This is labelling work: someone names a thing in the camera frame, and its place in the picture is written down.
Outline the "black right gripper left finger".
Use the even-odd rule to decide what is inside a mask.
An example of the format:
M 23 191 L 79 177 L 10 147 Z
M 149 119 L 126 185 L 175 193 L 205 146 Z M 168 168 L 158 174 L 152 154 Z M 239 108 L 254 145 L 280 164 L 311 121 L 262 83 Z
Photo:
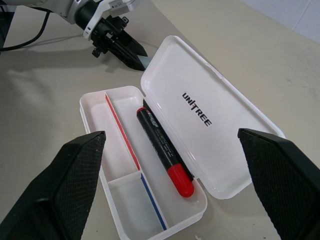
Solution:
M 106 133 L 65 143 L 0 224 L 2 240 L 79 240 L 95 198 Z

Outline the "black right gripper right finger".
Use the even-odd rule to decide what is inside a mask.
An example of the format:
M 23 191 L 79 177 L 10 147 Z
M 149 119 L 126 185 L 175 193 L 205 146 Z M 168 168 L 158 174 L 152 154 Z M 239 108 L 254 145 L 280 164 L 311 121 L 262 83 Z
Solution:
M 320 238 L 320 170 L 290 140 L 240 128 L 254 190 L 282 240 Z

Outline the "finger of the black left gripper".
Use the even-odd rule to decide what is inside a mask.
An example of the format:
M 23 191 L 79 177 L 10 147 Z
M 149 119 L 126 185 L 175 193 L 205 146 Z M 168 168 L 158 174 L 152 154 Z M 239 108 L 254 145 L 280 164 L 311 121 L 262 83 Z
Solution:
M 132 38 L 125 30 L 117 35 L 119 55 L 126 58 L 137 58 L 138 56 L 147 57 L 148 54 L 144 47 Z
M 115 56 L 117 57 L 122 63 L 124 63 L 127 67 L 137 70 L 137 71 L 144 71 L 146 67 L 142 64 L 141 60 L 138 57 L 123 57 L 119 55 L 119 49 L 118 49 L 118 42 L 115 41 L 112 43 L 109 47 L 108 50 Z

